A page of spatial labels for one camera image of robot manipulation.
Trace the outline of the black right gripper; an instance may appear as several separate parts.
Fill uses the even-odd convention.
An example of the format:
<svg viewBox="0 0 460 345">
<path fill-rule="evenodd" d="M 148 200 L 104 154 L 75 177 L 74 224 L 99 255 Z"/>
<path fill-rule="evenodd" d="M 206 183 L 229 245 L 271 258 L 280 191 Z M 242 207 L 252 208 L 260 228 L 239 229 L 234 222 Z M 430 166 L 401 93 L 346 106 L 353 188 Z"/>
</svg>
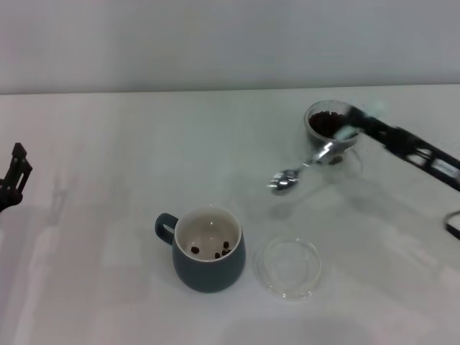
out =
<svg viewBox="0 0 460 345">
<path fill-rule="evenodd" d="M 351 106 L 345 123 L 379 142 L 394 156 L 411 164 L 425 164 L 426 172 L 459 191 L 459 160 L 399 127 L 390 126 Z"/>
</svg>

